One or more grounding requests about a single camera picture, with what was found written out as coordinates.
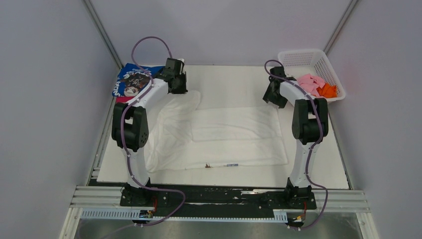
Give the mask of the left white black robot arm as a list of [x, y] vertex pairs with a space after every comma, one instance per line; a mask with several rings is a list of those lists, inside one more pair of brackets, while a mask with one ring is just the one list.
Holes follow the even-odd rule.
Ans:
[[146, 206], [154, 189], [146, 170], [144, 147], [149, 138], [147, 113], [168, 94], [187, 93], [187, 77], [182, 58], [168, 58], [164, 67], [150, 71], [138, 66], [124, 77], [131, 98], [113, 108], [111, 136], [122, 149], [128, 173], [122, 206]]

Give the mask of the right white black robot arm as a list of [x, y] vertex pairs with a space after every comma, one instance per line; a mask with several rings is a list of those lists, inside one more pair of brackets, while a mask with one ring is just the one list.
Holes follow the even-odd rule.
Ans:
[[327, 101], [307, 93], [294, 78], [287, 77], [283, 66], [273, 67], [267, 73], [270, 83], [263, 100], [281, 109], [287, 103], [294, 107], [292, 134], [297, 146], [284, 201], [287, 206], [296, 208], [312, 197], [315, 183], [310, 179], [311, 171], [319, 144], [327, 136], [329, 129]]

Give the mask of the white printed t shirt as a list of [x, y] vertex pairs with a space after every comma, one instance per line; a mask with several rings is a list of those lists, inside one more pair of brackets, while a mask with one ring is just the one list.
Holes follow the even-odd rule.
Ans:
[[276, 108], [199, 109], [200, 102], [192, 91], [166, 96], [148, 112], [147, 171], [288, 163]]

